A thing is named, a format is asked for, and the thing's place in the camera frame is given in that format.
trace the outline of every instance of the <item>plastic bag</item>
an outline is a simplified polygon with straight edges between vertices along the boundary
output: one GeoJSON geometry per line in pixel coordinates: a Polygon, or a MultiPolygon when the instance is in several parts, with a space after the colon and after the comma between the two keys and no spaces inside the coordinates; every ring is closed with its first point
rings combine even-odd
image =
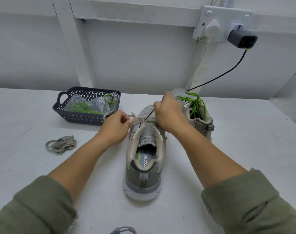
{"type": "Polygon", "coordinates": [[[94,98],[91,101],[75,94],[67,103],[65,111],[98,114],[106,118],[115,111],[117,100],[117,92],[94,98]]]}

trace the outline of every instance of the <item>black cable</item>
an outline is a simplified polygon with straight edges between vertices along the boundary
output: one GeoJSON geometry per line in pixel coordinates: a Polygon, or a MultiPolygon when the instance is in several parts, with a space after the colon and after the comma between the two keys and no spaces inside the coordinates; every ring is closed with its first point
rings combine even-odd
{"type": "Polygon", "coordinates": [[[210,80],[210,81],[208,81],[208,82],[206,82],[206,83],[204,83],[204,84],[201,84],[201,85],[199,85],[199,86],[193,87],[192,89],[189,89],[189,90],[186,90],[186,91],[194,90],[195,88],[198,88],[198,87],[200,87],[200,86],[203,86],[203,85],[205,85],[205,84],[208,84],[208,83],[210,83],[210,82],[212,82],[212,81],[214,81],[214,80],[216,80],[216,79],[222,77],[223,75],[225,75],[225,74],[231,72],[231,71],[232,71],[233,69],[235,69],[235,68],[239,65],[239,63],[242,61],[242,59],[244,58],[244,55],[246,54],[247,50],[248,50],[248,49],[246,49],[246,50],[244,51],[244,54],[242,55],[241,59],[239,60],[239,62],[238,62],[238,63],[237,63],[232,69],[230,69],[229,71],[226,71],[224,74],[221,74],[220,76],[218,76],[218,77],[216,77],[216,78],[214,78],[214,79],[212,79],[212,80],[210,80]]]}

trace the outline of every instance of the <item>white table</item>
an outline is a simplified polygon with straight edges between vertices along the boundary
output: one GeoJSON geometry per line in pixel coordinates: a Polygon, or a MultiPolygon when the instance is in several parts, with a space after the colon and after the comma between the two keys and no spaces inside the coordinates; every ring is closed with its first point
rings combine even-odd
{"type": "MultiPolygon", "coordinates": [[[[98,126],[66,122],[52,110],[57,91],[0,89],[0,209],[21,188],[49,173],[71,155],[54,155],[45,142],[74,135],[78,146],[98,126]]],[[[138,114],[161,95],[122,94],[120,109],[138,114]]],[[[267,100],[204,98],[215,124],[212,142],[244,166],[260,169],[296,208],[296,124],[267,100]]],[[[223,233],[207,213],[202,186],[185,151],[167,134],[163,190],[149,203],[122,190],[127,141],[98,161],[76,204],[80,218],[72,233],[110,233],[132,226],[146,233],[223,233]]]]}

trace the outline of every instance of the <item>green shoelace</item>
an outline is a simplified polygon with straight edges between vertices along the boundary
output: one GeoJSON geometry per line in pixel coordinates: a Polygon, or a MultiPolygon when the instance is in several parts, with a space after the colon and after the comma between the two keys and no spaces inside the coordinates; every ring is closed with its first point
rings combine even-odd
{"type": "MultiPolygon", "coordinates": [[[[104,95],[104,101],[107,103],[107,104],[114,104],[116,102],[112,102],[113,100],[113,96],[112,94],[105,94],[104,95]],[[106,100],[106,96],[110,96],[111,97],[111,102],[108,102],[106,100]]],[[[77,103],[77,104],[74,104],[71,108],[70,108],[71,111],[73,112],[81,112],[81,113],[93,113],[93,114],[98,114],[98,115],[102,115],[101,113],[99,112],[95,112],[95,111],[92,111],[92,108],[90,106],[87,105],[87,103],[77,103]]]]}
{"type": "Polygon", "coordinates": [[[195,96],[197,97],[196,99],[192,99],[192,98],[189,98],[189,97],[182,97],[182,96],[177,96],[177,98],[179,98],[181,101],[183,102],[186,102],[186,103],[189,103],[191,102],[191,105],[190,107],[193,108],[193,110],[191,111],[190,113],[190,116],[194,116],[194,118],[196,117],[199,117],[199,118],[202,118],[202,120],[205,121],[205,118],[206,118],[206,106],[205,106],[205,102],[199,98],[199,95],[196,94],[196,93],[189,93],[189,92],[185,92],[185,94],[188,94],[190,96],[195,96]],[[200,111],[199,111],[199,103],[201,103],[203,105],[203,108],[204,108],[204,111],[205,111],[205,115],[204,117],[202,117],[200,115],[200,111]]]}

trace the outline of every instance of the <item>wall outlet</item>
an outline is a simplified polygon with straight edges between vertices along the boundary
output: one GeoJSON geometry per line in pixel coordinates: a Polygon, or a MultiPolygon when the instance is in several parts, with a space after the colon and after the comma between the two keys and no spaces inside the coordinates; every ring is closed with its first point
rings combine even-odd
{"type": "Polygon", "coordinates": [[[195,27],[193,38],[196,40],[203,39],[205,27],[212,20],[216,19],[220,25],[220,33],[214,37],[212,41],[225,43],[232,30],[238,28],[240,28],[240,30],[249,29],[252,15],[253,11],[249,10],[202,6],[200,8],[198,26],[195,27]]]}

